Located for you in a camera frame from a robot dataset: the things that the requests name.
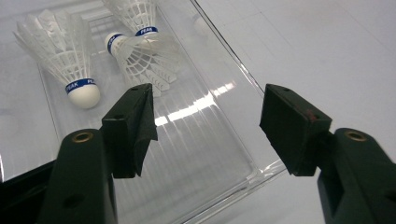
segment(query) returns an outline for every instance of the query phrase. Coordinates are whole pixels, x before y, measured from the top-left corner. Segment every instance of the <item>clear plastic tray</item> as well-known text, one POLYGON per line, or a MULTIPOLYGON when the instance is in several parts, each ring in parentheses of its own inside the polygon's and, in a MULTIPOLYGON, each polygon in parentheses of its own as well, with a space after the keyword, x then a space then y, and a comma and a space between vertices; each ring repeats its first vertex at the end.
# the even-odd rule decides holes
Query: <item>clear plastic tray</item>
MULTIPOLYGON (((100 1, 56 2, 29 1, 32 10, 19 1, 0 9, 6 28, 0 51, 0 161, 5 180, 56 159, 60 141, 69 133, 100 128, 101 118, 128 89, 104 39, 111 32, 132 32, 100 1), (15 21, 45 8, 80 13, 90 22, 92 76, 102 93, 93 109, 73 106, 63 85, 12 37, 15 21)), ((159 141, 150 144, 142 178, 115 183, 120 223, 201 222, 284 169, 259 127, 260 87, 195 2, 159 2, 157 26, 174 35, 183 60, 171 90, 154 99, 159 141)))

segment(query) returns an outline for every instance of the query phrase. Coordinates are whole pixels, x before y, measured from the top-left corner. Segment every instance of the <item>transparent container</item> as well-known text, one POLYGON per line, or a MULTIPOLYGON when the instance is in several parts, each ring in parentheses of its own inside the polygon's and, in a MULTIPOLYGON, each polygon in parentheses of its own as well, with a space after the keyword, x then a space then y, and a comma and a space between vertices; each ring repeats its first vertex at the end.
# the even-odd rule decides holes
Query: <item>transparent container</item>
MULTIPOLYGON (((142 177, 115 182, 119 223, 202 222, 284 170, 259 127, 262 89, 244 65, 196 2, 158 2, 157 27, 174 36, 182 60, 177 81, 154 99, 159 141, 142 177)), ((100 128, 128 89, 104 40, 133 34, 101 1, 12 1, 0 15, 0 162, 8 180, 56 159, 69 133, 100 128), (79 13, 92 28, 92 77, 102 93, 93 109, 73 106, 63 84, 16 44, 16 21, 45 8, 79 13)))

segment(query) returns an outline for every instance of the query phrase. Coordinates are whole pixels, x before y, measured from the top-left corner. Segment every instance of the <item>black plastic part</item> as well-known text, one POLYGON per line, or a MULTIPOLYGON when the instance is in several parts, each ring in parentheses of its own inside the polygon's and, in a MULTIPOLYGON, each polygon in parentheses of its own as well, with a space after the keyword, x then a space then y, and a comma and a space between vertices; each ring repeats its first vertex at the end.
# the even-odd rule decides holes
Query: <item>black plastic part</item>
POLYGON ((49 162, 0 185, 2 223, 32 224, 37 221, 53 164, 54 161, 49 162))
POLYGON ((326 223, 395 223, 396 164, 374 138, 340 129, 329 147, 337 172, 318 180, 326 223))
POLYGON ((38 223, 117 223, 113 182, 98 130, 63 140, 38 223))
POLYGON ((329 116, 294 91, 266 85, 260 126, 290 174, 315 173, 317 144, 331 123, 329 116))
POLYGON ((113 153, 114 178, 141 175, 151 140, 158 140, 151 84, 129 89, 102 119, 106 148, 113 153))

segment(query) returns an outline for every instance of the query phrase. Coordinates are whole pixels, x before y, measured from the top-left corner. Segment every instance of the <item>blue stripe on shuttlecock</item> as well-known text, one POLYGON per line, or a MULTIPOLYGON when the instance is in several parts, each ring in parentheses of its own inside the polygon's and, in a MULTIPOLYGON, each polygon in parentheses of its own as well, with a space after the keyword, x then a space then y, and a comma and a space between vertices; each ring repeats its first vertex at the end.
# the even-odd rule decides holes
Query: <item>blue stripe on shuttlecock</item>
POLYGON ((141 35, 145 35, 146 33, 151 33, 151 32, 158 33, 157 27, 155 27, 155 26, 148 26, 148 27, 145 27, 145 28, 139 30, 139 31, 136 33, 135 36, 141 36, 141 35))
POLYGON ((69 94, 71 91, 78 89, 80 87, 86 86, 86 85, 96 85, 95 80, 93 80, 92 78, 80 79, 80 80, 74 81, 74 82, 70 83, 69 85, 67 85, 65 90, 66 90, 67 94, 69 94))
POLYGON ((111 38, 108 40, 108 42, 107 42, 107 51, 108 51, 111 55, 113 55, 113 54, 111 53, 111 46, 113 45, 114 40, 117 39, 117 37, 119 37, 119 36, 121 36, 121 35, 123 35, 123 34, 116 34, 116 35, 113 35, 113 36, 111 36, 111 38))

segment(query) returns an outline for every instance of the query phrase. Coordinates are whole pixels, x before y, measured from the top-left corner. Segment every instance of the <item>badminton birdie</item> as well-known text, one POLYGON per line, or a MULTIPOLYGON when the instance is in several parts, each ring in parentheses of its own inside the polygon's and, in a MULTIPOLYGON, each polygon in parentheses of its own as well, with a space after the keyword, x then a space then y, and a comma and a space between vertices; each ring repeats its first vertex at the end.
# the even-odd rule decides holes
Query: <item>badminton birdie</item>
POLYGON ((105 6, 129 27, 135 37, 112 33, 106 38, 108 52, 116 57, 127 82, 134 86, 150 82, 154 96, 169 90, 177 79, 179 63, 175 39, 158 33, 153 0, 104 0, 105 6))
POLYGON ((17 23, 20 46, 65 85, 70 101, 94 107, 100 92, 90 77, 91 28, 79 15, 44 10, 17 23))

